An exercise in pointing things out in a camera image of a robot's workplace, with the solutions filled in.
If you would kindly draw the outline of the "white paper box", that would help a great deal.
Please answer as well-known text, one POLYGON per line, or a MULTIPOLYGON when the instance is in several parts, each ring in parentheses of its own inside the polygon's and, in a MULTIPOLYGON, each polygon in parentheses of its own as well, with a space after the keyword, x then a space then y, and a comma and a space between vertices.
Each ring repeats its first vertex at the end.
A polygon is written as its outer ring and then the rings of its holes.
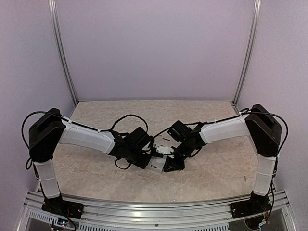
POLYGON ((152 157, 148 165, 149 169, 162 174, 166 159, 167 156, 165 155, 163 157, 152 157))

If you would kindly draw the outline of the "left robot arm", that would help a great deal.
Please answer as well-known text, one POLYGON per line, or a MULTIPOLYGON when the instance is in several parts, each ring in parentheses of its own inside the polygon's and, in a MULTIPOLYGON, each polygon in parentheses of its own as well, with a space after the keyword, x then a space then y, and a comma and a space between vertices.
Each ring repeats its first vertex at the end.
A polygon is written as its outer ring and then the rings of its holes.
POLYGON ((42 117, 28 131, 29 156, 34 164, 48 205, 57 214, 67 210, 61 197, 53 165, 53 153, 58 144, 70 144, 124 159, 129 164, 145 169, 151 160, 146 146, 152 147, 153 139, 147 129, 136 128, 131 133, 119 133, 113 127, 98 129, 80 124, 61 115, 52 108, 41 111, 42 117))

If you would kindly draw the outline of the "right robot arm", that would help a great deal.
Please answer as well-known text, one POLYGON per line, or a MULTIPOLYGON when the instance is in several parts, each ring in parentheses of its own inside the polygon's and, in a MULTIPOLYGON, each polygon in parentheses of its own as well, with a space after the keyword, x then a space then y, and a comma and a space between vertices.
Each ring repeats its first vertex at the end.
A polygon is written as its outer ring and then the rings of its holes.
POLYGON ((250 111, 216 122, 199 122, 190 128, 181 121, 176 121, 168 134, 179 146, 172 157, 168 156, 164 172, 183 170, 185 160, 193 156, 195 150, 221 140, 236 137, 248 137, 253 144, 257 159, 256 181, 252 199, 246 203, 249 213, 255 214, 265 205, 265 197, 277 170, 282 127, 275 116, 262 105, 255 104, 250 111))

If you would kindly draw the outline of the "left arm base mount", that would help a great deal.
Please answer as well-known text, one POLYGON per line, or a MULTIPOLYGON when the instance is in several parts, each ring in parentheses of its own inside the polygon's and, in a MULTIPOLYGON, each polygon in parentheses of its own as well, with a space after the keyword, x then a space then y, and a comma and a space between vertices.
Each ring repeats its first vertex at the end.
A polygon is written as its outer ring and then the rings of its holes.
POLYGON ((59 202, 44 200, 42 205, 43 211, 75 219, 81 219, 83 209, 83 204, 65 200, 59 202))

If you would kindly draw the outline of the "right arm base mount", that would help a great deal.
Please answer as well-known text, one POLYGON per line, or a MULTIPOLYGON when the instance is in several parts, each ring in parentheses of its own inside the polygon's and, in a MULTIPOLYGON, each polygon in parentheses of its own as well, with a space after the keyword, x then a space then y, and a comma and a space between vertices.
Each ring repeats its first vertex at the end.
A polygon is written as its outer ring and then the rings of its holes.
POLYGON ((246 200, 230 204, 232 218, 242 218, 271 209, 270 202, 261 203, 258 201, 246 200))

